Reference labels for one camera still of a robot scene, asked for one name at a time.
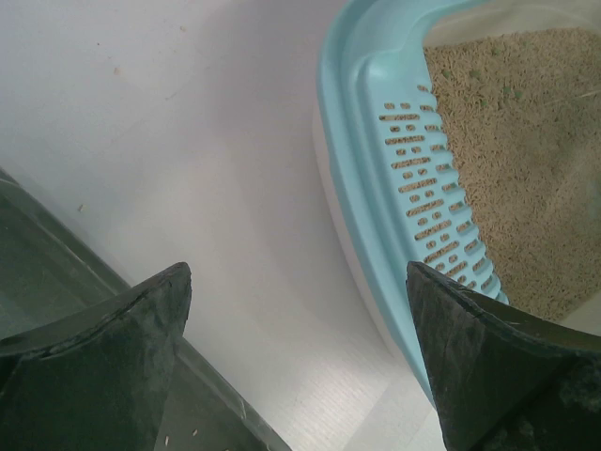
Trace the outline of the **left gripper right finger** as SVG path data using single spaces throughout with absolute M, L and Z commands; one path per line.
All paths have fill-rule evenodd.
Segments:
M 407 272 L 446 449 L 599 449 L 599 336 L 488 298 L 421 262 Z

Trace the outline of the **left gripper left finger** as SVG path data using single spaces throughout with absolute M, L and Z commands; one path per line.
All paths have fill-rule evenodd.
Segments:
M 2 339 L 2 449 L 153 449 L 191 297 L 191 270 L 180 262 Z

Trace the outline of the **grey plastic bin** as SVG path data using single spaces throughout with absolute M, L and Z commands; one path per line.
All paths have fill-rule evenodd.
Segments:
M 129 286 L 8 174 L 1 177 L 5 450 L 283 450 L 183 336 L 180 262 Z

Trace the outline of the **teal litter box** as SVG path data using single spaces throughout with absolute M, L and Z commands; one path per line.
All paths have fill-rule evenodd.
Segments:
M 558 25 L 598 31 L 599 3 L 350 1 L 323 42 L 314 143 L 331 217 L 383 340 L 423 389 L 407 265 L 506 301 L 458 183 L 424 47 Z

